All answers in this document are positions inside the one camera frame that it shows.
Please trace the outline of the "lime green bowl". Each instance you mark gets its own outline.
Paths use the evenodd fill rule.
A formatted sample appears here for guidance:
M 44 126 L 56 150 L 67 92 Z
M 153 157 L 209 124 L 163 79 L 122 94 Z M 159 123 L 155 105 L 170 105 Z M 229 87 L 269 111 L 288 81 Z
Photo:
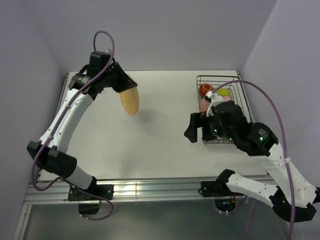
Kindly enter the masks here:
M 222 97 L 231 97 L 230 91 L 226 88 L 220 88 L 216 92 Z

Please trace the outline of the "salmon plastic cup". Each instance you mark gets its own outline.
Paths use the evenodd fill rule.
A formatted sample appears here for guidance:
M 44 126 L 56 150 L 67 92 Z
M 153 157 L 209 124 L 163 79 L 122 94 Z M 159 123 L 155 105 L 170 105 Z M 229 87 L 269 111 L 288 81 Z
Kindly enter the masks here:
M 200 102 L 200 106 L 199 106 L 200 112 L 207 112 L 210 104 L 211 104 L 211 99 L 208 98 L 208 95 L 206 94 Z

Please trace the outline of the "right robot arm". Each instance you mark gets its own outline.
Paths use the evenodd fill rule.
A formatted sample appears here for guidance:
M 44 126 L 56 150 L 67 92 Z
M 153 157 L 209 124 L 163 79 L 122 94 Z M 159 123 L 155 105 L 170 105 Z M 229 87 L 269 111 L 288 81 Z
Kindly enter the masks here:
M 240 106 L 233 101 L 213 106 L 209 113 L 195 112 L 184 136 L 195 143 L 198 129 L 204 137 L 230 140 L 237 149 L 259 162 L 271 175 L 275 184 L 265 184 L 225 169 L 214 181 L 201 183 L 203 197 L 246 195 L 270 206 L 283 220 L 291 220 L 295 205 L 294 222 L 311 221 L 316 214 L 315 203 L 320 201 L 320 189 L 310 184 L 293 163 L 285 158 L 284 150 L 272 130 L 260 122 L 248 122 Z

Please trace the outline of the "pink plastic plate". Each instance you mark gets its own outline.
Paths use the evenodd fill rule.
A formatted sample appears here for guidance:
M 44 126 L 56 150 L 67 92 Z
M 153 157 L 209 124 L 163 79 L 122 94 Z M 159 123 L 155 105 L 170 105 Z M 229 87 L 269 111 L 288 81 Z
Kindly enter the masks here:
M 232 99 L 230 96 L 226 95 L 226 96 L 223 96 L 223 101 L 228 102 L 228 101 L 232 101 Z

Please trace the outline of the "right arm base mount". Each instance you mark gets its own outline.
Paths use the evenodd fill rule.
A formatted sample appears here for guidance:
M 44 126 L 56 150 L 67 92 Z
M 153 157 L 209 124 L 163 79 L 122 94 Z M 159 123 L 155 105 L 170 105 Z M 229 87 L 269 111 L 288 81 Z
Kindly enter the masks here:
M 198 193 L 204 198 L 208 197 L 233 197 L 242 196 L 241 193 L 232 192 L 224 182 L 217 180 L 214 181 L 202 181 L 200 183 L 201 187 Z

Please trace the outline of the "orange plastic plate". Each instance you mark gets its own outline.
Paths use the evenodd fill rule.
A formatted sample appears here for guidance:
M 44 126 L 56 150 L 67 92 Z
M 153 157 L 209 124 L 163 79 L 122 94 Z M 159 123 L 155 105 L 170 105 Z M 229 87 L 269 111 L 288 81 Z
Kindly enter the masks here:
M 137 87 L 130 88 L 120 92 L 119 98 L 124 110 L 128 115 L 134 116 L 137 114 L 140 107 L 140 96 Z

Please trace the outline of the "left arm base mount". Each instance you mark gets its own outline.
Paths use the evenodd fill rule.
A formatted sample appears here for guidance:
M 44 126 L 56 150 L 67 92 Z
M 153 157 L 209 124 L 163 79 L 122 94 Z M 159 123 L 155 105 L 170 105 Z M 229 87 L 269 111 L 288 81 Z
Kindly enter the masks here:
M 70 186 L 67 200 L 78 202 L 78 212 L 84 217 L 96 215 L 102 203 L 113 199 L 114 186 L 112 184 L 98 184 L 93 192 L 85 193 L 76 187 Z

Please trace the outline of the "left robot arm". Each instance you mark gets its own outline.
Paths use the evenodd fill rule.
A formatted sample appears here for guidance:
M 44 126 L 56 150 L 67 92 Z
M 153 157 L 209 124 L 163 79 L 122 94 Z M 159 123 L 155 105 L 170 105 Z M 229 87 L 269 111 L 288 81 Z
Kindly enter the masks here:
M 64 102 L 48 130 L 38 141 L 30 141 L 27 145 L 35 166 L 57 175 L 57 180 L 78 187 L 79 194 L 86 200 L 96 197 L 97 180 L 82 170 L 77 159 L 67 151 L 82 116 L 106 88 L 118 93 L 128 115 L 137 114 L 140 106 L 138 84 L 110 53 L 93 51 L 89 63 L 71 78 Z

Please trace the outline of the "orange black mug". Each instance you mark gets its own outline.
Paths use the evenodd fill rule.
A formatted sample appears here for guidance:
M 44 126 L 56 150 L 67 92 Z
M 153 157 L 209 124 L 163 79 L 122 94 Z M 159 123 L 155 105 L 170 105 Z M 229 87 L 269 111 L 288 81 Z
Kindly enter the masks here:
M 204 97 L 207 92 L 212 91 L 214 88 L 209 83 L 203 83 L 199 86 L 198 92 L 201 97 Z

